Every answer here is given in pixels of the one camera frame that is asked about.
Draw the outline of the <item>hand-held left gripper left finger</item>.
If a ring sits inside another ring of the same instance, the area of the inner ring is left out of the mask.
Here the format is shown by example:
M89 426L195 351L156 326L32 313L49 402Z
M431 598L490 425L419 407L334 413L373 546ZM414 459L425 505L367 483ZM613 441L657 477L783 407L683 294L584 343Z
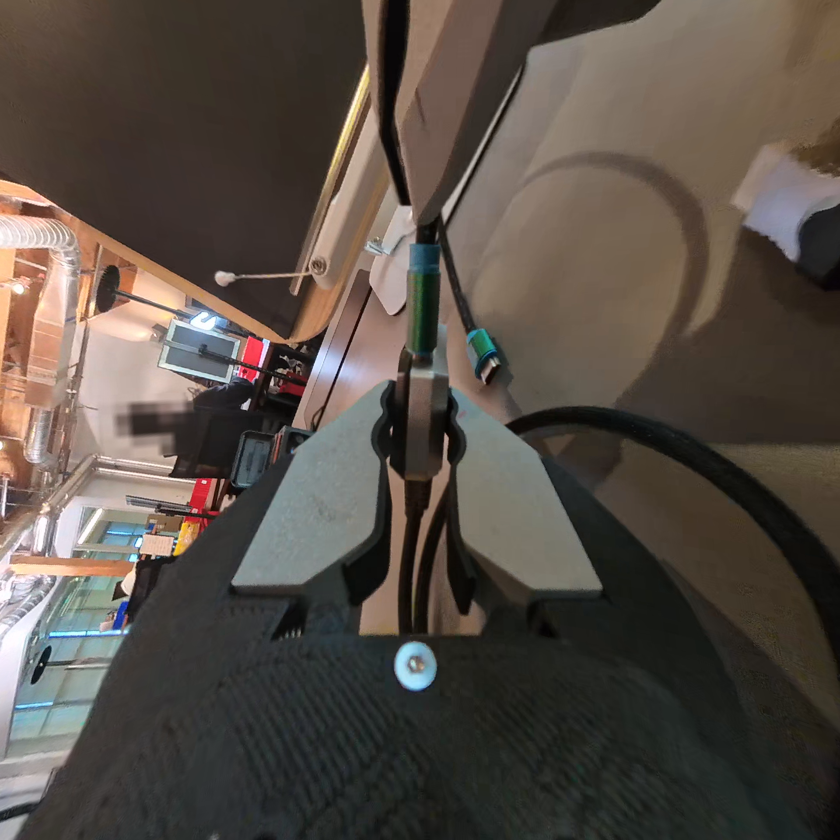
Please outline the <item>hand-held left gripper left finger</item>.
M360 607L384 583L394 385L376 385L298 447L233 576L237 595Z

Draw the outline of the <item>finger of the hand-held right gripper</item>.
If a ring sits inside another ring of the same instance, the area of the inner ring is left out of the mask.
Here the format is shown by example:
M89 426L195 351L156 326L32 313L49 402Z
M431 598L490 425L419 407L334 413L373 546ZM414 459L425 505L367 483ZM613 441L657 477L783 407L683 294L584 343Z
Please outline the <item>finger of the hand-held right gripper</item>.
M441 214L548 16L544 1L408 3L395 131L416 224Z
M406 200L406 175L396 129L396 100L406 60L406 2L363 1L371 105L396 197Z

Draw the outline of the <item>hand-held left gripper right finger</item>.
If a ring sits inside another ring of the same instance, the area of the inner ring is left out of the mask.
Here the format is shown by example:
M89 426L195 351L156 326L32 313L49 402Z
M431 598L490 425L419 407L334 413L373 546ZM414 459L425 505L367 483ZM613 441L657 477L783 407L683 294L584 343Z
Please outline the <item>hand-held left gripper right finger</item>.
M602 595L538 452L456 389L448 461L447 575L460 614Z

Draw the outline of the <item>green-ended black HDMI cable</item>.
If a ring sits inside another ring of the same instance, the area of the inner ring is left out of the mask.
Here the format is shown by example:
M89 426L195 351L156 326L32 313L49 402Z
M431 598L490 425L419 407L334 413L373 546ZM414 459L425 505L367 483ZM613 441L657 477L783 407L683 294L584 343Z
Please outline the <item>green-ended black HDMI cable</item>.
M397 625L402 635L413 631L414 564L432 483L443 464L448 391L444 339L430 354L403 350L389 402L390 467L403 481L406 514L397 584Z

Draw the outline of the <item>thin black cable green plugs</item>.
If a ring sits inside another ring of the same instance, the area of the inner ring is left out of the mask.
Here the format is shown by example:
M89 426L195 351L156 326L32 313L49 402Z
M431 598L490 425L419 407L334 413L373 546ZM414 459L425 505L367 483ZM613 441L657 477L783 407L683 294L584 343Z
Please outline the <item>thin black cable green plugs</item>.
M483 385L490 385L502 370L501 352L489 332L480 327L461 286L448 227L442 216L422 225L409 250L406 273L408 316L406 351L429 357L437 345L440 299L440 269L444 267L449 289L461 324L469 364Z

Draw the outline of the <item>grey framed panel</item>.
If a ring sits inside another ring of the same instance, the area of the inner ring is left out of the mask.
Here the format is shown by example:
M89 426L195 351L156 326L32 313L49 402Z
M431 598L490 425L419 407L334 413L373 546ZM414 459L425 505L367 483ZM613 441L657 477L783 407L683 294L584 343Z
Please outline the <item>grey framed panel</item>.
M174 318L164 335L157 367L227 384L234 377L241 344L238 337L199 329Z

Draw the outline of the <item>wooden book stand white base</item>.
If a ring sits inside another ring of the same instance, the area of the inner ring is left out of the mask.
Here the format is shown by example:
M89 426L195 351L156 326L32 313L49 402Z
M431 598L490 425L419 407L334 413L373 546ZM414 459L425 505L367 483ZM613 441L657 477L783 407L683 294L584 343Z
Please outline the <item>wooden book stand white base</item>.
M2 174L287 339L362 2L2 2Z

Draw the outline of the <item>silver ventilation duct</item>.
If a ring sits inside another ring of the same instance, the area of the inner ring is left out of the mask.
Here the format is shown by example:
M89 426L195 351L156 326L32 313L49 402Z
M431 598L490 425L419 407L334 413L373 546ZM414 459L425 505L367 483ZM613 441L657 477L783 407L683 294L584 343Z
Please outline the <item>silver ventilation duct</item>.
M37 302L24 365L24 404L28 420L25 461L42 468L50 460L49 442L69 381L70 355L77 331L81 250L77 235L52 217L3 215L2 250L38 251L43 257Z

